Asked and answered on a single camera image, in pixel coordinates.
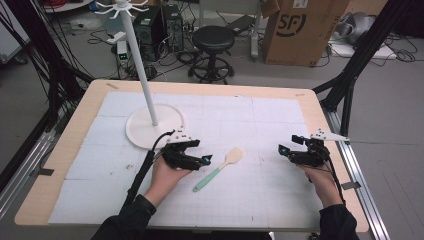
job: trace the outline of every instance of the cardboard box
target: cardboard box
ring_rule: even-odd
[[[268,0],[262,53],[266,64],[315,66],[349,0]]]
[[[140,4],[143,3],[146,0],[132,0],[130,3],[131,4]],[[162,5],[163,0],[148,0],[146,5],[147,6],[161,6]]]
[[[387,0],[350,0],[349,5],[347,5],[345,14],[348,12],[364,12],[368,15],[378,16],[386,3]]]

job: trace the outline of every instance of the teal spoon handle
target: teal spoon handle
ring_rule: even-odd
[[[212,180],[212,178],[214,178],[216,176],[216,174],[219,173],[219,167],[217,167],[213,172],[209,173],[208,176],[206,176],[205,178],[203,178],[194,188],[193,188],[193,192],[197,192],[200,189],[202,189],[210,180]]]

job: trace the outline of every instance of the round white base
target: round white base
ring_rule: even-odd
[[[155,104],[154,108],[158,126],[153,126],[148,107],[135,111],[127,121],[128,138],[135,145],[145,149],[151,149],[160,135],[185,127],[183,115],[178,109],[165,104]],[[168,138],[163,137],[156,148],[164,147]]]

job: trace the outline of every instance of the white grid paper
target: white grid paper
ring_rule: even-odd
[[[180,181],[150,226],[199,228],[319,228],[321,204],[301,170],[278,154],[278,144],[305,150],[291,135],[308,136],[296,100],[243,96],[153,94],[155,103],[179,109],[186,130],[201,140],[192,156],[213,154],[210,166]],[[70,167],[50,224],[101,224],[116,215],[146,150],[126,137],[132,112],[146,106],[143,94],[109,93]],[[234,147],[243,158],[225,167],[202,190],[193,187]],[[139,193],[151,179],[146,175]]]

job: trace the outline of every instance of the white pole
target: white pole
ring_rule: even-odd
[[[128,15],[127,11],[121,11],[120,15],[125,27],[125,31],[127,32],[128,42],[131,47],[131,54],[133,55],[135,67],[138,72],[138,77],[140,78],[141,86],[143,87],[143,92],[146,98],[147,107],[149,108],[150,117],[152,118],[152,124],[153,126],[157,126],[158,119],[156,117],[155,108],[153,106],[152,96],[150,95],[150,89],[147,84],[146,72],[144,72],[143,62],[141,60],[140,51],[138,50],[138,45],[137,45],[131,17]]]

